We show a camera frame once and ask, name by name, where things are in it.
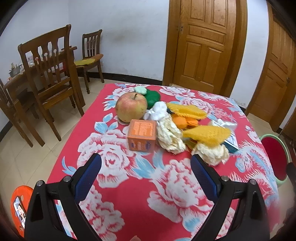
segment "light green soap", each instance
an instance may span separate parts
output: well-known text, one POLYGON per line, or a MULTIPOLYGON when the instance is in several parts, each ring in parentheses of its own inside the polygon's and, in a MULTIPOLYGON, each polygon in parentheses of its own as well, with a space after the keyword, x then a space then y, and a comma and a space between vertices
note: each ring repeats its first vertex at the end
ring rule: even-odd
POLYGON ((147 89, 143 86, 137 86, 134 88, 135 92, 138 94, 146 95, 147 89))

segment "table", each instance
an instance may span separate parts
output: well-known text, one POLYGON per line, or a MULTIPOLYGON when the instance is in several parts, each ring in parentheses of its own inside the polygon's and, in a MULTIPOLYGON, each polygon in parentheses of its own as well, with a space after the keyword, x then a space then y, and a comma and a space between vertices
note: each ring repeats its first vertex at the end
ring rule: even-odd
MULTIPOLYGON (((107 241, 189 241, 206 219, 213 203, 207 200, 190 168, 191 154, 173 155, 160 147, 154 153, 128 149, 128 125, 116 115, 118 98, 138 84, 106 84, 79 121, 61 151, 49 183, 72 175, 93 153, 102 157, 102 168, 80 207, 97 234, 107 241)), ((234 100, 200 91, 167 86, 142 85, 157 90, 161 100, 193 104, 208 118, 238 124, 235 134, 240 149, 225 165, 215 167, 233 181, 257 180, 268 209, 270 228, 279 222, 279 195, 275 176, 257 134, 234 100)), ((234 200, 218 237, 227 233, 237 202, 234 200)), ((61 203, 59 215, 72 236, 61 203)))
MULTIPOLYGON (((70 51, 71 51, 71 56, 73 57, 74 60, 74 50, 76 50, 77 47, 70 47, 70 51)), ((37 70, 35 66, 32 66, 32 70, 31 73, 36 75, 37 74, 37 70)), ((31 134, 33 135, 33 137, 38 141, 38 143, 43 146, 45 144, 45 142, 42 140, 42 138, 39 136, 38 132, 35 130, 35 128, 31 125, 29 119, 26 117, 26 113, 24 111, 24 109, 22 108, 22 105, 20 103, 20 101, 17 98, 17 89, 19 87, 21 87, 22 85, 26 84, 28 82, 27 80, 27 75, 26 72, 23 71, 23 73, 21 74, 17 74, 16 76, 14 76, 11 80, 9 80, 4 86, 3 89, 4 90, 8 90, 9 95, 12 99, 12 103, 20 117, 20 119, 25 123, 26 127, 28 128, 28 130, 31 132, 31 134)), ((82 95, 82 91, 81 88, 77 88, 77 94, 78 94, 78 98, 81 102, 82 106, 85 106, 85 102, 84 102, 84 98, 82 95)))

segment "blue gripper pad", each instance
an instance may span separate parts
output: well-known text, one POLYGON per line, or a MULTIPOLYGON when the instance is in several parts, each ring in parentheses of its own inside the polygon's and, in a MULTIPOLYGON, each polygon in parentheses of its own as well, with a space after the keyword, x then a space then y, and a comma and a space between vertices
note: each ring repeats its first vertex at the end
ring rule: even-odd
POLYGON ((209 167, 197 154, 191 157, 190 165, 207 199, 216 203, 221 190, 218 173, 212 167, 209 167))
POLYGON ((79 167, 73 175, 73 184, 72 190, 75 190, 74 199, 78 204, 80 201, 83 201, 89 190, 91 189, 94 180, 96 179, 102 166, 102 159, 99 154, 92 154, 87 163, 79 167))

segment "crumpled white napkin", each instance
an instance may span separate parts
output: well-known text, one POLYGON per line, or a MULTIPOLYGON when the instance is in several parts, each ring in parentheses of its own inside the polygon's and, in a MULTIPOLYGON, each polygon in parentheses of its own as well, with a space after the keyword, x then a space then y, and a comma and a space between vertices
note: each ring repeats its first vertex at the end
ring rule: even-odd
POLYGON ((182 133, 167 113, 165 102, 156 102, 150 110, 146 110, 143 119, 157 122, 157 138, 162 148, 173 154, 185 151, 186 146, 182 141, 182 133))
POLYGON ((211 148, 199 142, 191 152, 191 155, 194 154, 200 155, 211 166, 217 166, 220 162, 225 164, 229 159, 229 151, 223 144, 211 148))

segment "phone screen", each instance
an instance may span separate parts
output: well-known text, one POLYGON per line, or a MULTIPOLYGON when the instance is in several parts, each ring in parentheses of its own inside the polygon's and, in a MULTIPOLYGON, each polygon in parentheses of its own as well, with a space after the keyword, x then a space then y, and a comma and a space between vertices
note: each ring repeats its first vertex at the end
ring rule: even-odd
POLYGON ((13 202, 13 206, 15 208, 15 212, 17 213, 17 216, 22 224, 22 227, 25 228, 25 222, 26 222, 26 212, 22 205, 22 202, 20 200, 20 197, 16 197, 15 201, 13 202))

